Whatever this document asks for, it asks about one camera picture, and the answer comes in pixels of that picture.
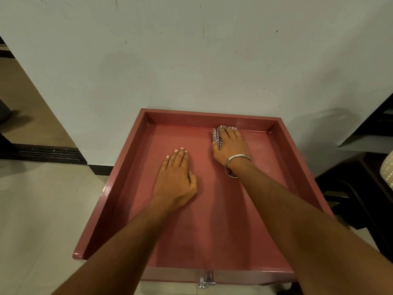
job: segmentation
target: scuff mark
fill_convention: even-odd
[[[203,27],[202,27],[202,39],[205,39],[205,25],[206,25],[206,18],[203,21]]]

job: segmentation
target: metal bracelet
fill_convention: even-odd
[[[225,166],[224,166],[224,171],[225,171],[225,173],[226,173],[229,177],[231,177],[231,178],[238,178],[238,177],[236,177],[236,176],[229,175],[229,173],[228,173],[228,163],[229,163],[232,159],[234,159],[234,158],[236,158],[236,157],[244,157],[244,158],[247,158],[249,161],[251,161],[251,158],[249,158],[247,155],[244,155],[244,154],[236,154],[236,155],[231,156],[231,157],[228,159],[228,161],[225,163]]]

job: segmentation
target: forearm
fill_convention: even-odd
[[[230,166],[247,190],[305,294],[379,290],[393,274],[380,253],[325,213],[290,193],[246,159]]]
[[[153,199],[53,294],[133,294],[172,213]]]

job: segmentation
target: wall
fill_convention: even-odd
[[[282,117],[316,174],[393,92],[393,0],[2,0],[0,34],[90,164],[141,107]]]

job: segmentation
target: hand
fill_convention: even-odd
[[[197,177],[188,170],[188,151],[180,148],[165,158],[154,188],[153,200],[169,208],[184,206],[197,192]]]
[[[248,150],[247,144],[243,141],[240,132],[237,129],[231,129],[230,127],[219,128],[219,133],[222,140],[222,147],[213,142],[213,156],[223,166],[226,164],[228,159],[236,154],[244,154],[250,157],[250,151]],[[233,170],[231,166],[239,161],[247,160],[247,158],[239,157],[234,158],[228,164],[228,168]]]

